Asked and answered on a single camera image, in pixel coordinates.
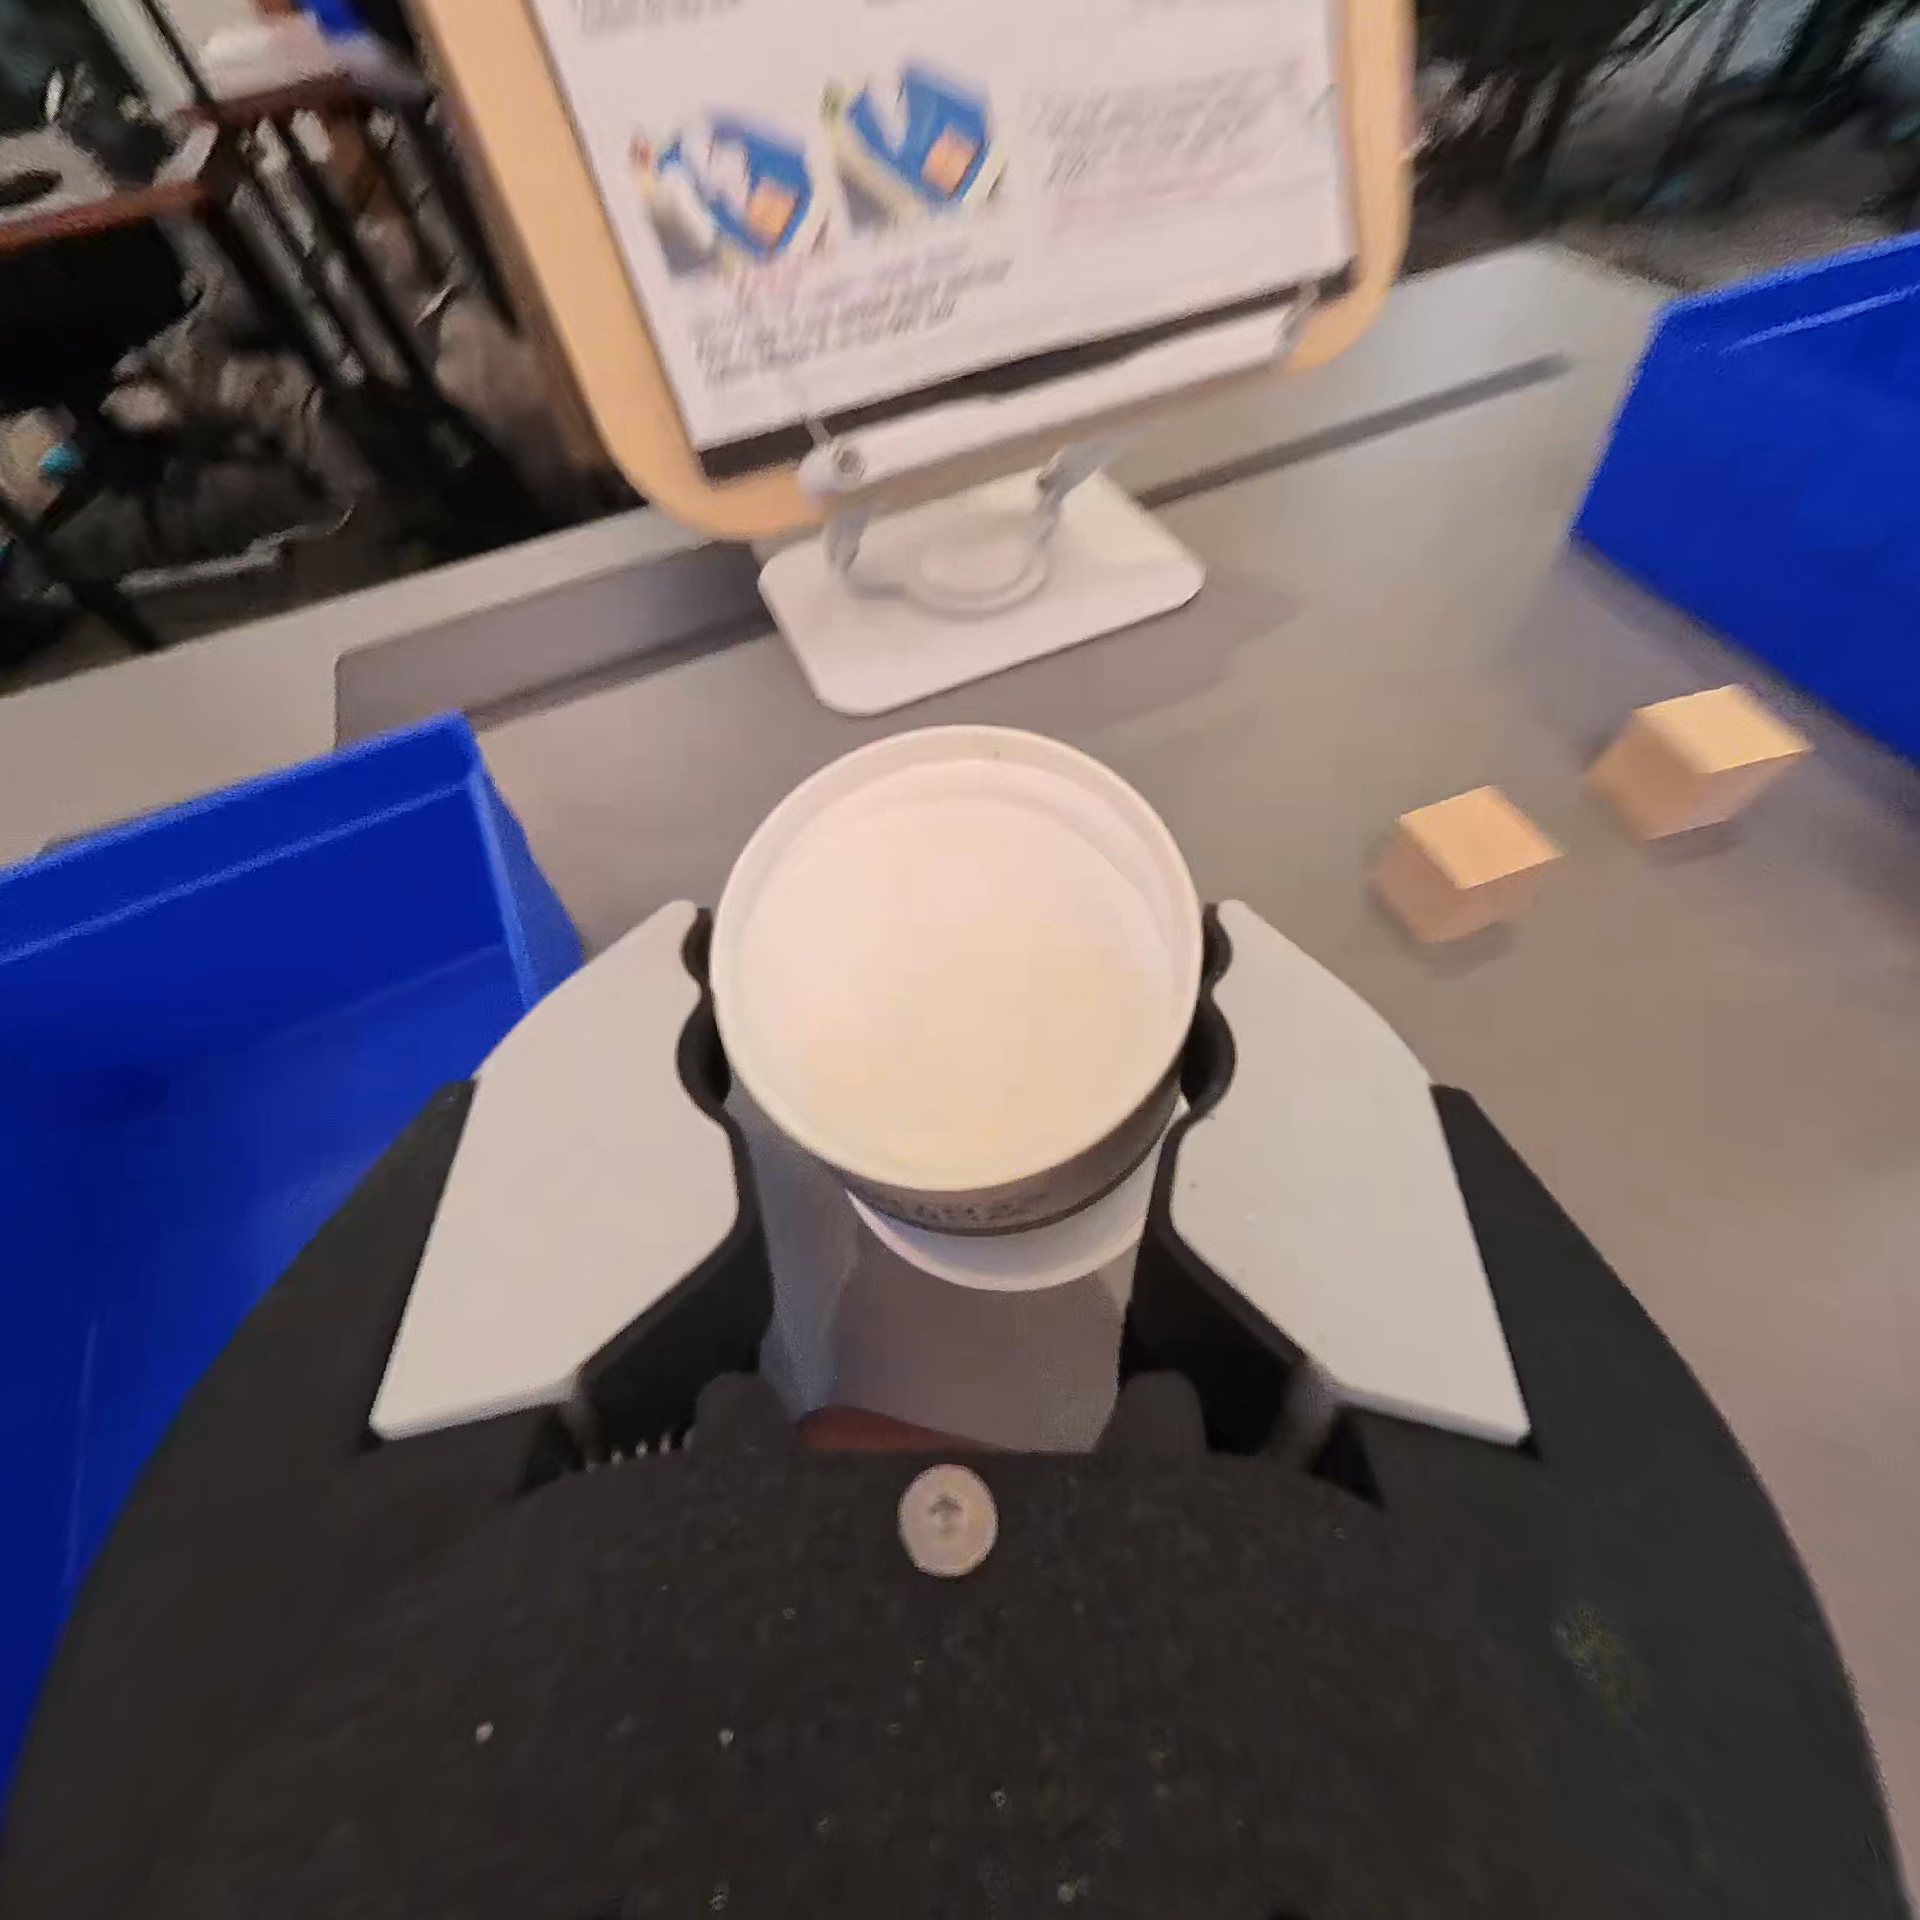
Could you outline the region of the wooden cube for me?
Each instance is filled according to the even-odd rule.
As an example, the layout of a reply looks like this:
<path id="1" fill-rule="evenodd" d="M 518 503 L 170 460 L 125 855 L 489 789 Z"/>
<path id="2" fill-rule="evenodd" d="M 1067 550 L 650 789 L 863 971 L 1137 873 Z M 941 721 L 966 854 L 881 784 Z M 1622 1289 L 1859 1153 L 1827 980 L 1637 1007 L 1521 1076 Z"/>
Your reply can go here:
<path id="1" fill-rule="evenodd" d="M 1637 708 L 1584 789 L 1639 843 L 1738 824 L 1812 742 L 1739 682 Z"/>
<path id="2" fill-rule="evenodd" d="M 1371 896 L 1419 944 L 1514 923 L 1563 849 L 1494 784 L 1414 806 L 1371 861 Z"/>

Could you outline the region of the instruction board on stand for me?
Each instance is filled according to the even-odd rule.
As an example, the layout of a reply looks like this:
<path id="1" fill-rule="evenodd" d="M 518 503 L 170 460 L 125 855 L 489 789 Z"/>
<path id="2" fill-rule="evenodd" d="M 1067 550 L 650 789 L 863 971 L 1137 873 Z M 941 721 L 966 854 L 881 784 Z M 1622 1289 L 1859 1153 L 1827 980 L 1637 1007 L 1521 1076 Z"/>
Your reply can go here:
<path id="1" fill-rule="evenodd" d="M 1106 478 L 1185 401 L 1352 351 L 1412 233 L 1414 4 L 1330 4 L 1356 260 L 1270 302 L 694 452 L 533 4 L 407 4 L 510 260 L 612 468 L 664 515 L 768 550 L 811 692 L 886 717 L 1192 604 L 1206 564 Z"/>

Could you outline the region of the white green striped paper cup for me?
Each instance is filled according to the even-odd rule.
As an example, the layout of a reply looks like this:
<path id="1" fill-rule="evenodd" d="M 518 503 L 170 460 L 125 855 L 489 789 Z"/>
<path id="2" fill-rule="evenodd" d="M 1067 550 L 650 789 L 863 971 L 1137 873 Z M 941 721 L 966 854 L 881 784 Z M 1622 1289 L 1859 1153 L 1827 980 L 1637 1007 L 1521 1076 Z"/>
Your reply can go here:
<path id="1" fill-rule="evenodd" d="M 1201 973 L 1163 818 L 992 724 L 898 731 L 792 787 L 709 936 L 736 1086 L 896 1259 L 976 1294 L 1132 1259 Z"/>

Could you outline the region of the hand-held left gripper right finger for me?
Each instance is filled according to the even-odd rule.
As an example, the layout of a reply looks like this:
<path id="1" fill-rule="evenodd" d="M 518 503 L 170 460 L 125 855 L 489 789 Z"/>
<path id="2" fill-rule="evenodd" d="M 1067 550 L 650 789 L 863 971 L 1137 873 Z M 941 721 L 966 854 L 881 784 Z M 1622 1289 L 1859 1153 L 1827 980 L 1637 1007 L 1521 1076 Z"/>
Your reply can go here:
<path id="1" fill-rule="evenodd" d="M 1243 903 L 1206 973 L 1132 1273 L 1132 1375 L 1216 1452 L 1315 1452 L 1344 1414 L 1532 1437 L 1433 1080 L 1392 1022 Z"/>

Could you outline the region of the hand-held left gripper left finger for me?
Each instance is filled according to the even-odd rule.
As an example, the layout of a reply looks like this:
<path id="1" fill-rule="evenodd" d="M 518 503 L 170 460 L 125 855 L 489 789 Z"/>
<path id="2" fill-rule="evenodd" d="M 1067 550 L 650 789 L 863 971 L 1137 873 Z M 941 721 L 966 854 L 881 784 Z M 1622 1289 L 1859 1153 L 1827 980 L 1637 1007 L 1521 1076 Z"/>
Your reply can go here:
<path id="1" fill-rule="evenodd" d="M 774 1281 L 727 1095 L 709 914 L 672 903 L 477 1072 L 372 1434 L 533 1412 L 686 1437 L 715 1378 L 755 1371 Z"/>

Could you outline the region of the printed instruction sheet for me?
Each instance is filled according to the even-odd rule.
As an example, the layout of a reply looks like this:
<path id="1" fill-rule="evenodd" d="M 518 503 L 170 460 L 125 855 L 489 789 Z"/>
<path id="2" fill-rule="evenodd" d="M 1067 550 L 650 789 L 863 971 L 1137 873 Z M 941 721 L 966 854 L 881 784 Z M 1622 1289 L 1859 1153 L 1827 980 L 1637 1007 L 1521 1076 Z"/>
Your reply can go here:
<path id="1" fill-rule="evenodd" d="M 694 452 L 1356 260 L 1330 4 L 533 4 Z"/>

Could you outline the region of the blue plastic bin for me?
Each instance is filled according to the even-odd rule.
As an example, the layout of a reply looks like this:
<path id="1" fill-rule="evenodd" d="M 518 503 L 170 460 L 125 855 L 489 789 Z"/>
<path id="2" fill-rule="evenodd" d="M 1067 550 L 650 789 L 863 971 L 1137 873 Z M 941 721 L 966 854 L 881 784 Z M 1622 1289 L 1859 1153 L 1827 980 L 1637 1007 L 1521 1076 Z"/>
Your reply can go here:
<path id="1" fill-rule="evenodd" d="M 1656 317 L 1570 537 L 1915 760 L 1915 234 Z"/>
<path id="2" fill-rule="evenodd" d="M 183 1399 L 580 963 L 465 717 L 4 869 L 4 1782 Z"/>

